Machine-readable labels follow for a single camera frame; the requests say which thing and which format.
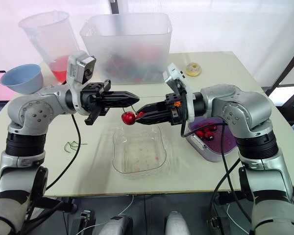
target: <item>cherry stem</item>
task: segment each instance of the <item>cherry stem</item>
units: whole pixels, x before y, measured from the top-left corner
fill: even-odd
[[[133,105],[131,105],[131,107],[132,107],[132,109],[133,109],[134,113],[135,113],[135,114],[137,114],[137,112],[136,112],[136,111],[135,111],[135,109],[133,108]]]

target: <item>white cable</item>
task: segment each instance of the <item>white cable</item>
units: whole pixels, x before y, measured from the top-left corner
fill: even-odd
[[[123,211],[121,211],[118,215],[124,213],[124,212],[125,212],[125,211],[126,211],[131,205],[132,205],[133,201],[134,201],[134,195],[132,195],[132,201],[131,201],[131,203],[127,206],[127,208],[125,208]]]
[[[118,215],[120,215],[120,214],[122,214],[122,213],[124,213],[131,205],[132,205],[132,203],[133,203],[133,201],[134,201],[134,195],[132,195],[132,201],[131,201],[131,203],[122,211],[122,212],[120,212]],[[101,224],[95,224],[95,225],[92,225],[92,226],[89,226],[89,227],[86,227],[85,229],[82,229],[81,231],[79,231],[76,235],[79,235],[79,234],[81,234],[83,231],[85,231],[86,229],[89,229],[89,228],[92,228],[92,227],[96,227],[96,226],[99,226],[99,225],[102,225],[102,224],[106,224],[106,223],[108,223],[109,221],[107,221],[107,222],[104,222],[104,223],[101,223]]]
[[[245,229],[243,229],[240,225],[238,225],[238,223],[236,223],[235,221],[234,221],[234,219],[232,219],[232,217],[230,216],[230,214],[229,214],[229,208],[230,208],[230,204],[227,206],[227,209],[226,209],[226,214],[227,214],[227,216],[229,217],[229,219],[237,226],[237,227],[239,227],[242,231],[244,231],[246,234],[249,234]]]

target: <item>donut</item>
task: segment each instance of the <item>donut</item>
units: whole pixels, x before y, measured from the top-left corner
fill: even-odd
[[[197,63],[189,63],[188,66],[186,66],[186,74],[188,76],[198,76],[201,73],[201,67]]]

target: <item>white plastic storage box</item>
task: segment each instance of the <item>white plastic storage box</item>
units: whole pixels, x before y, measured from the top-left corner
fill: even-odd
[[[80,35],[103,80],[139,84],[164,81],[171,32],[166,14],[135,13],[91,17]]]

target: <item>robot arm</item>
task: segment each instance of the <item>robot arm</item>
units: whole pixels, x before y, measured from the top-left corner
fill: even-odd
[[[136,122],[182,124],[184,137],[186,120],[192,122],[194,116],[223,119],[239,148],[241,189],[254,202],[251,234],[294,234],[293,187],[273,133],[268,100],[233,85],[216,85],[189,94],[190,87],[174,64],[168,67],[168,74],[166,83],[174,93],[167,94],[163,102],[142,107],[138,112],[145,114]]]
[[[95,58],[81,51],[70,56],[68,84],[43,88],[36,94],[11,101],[6,149],[0,159],[0,235],[18,233],[27,208],[46,190],[48,170],[44,145],[49,124],[61,114],[88,115],[87,125],[110,108],[128,107],[139,101],[129,92],[111,92],[110,80],[87,83]]]

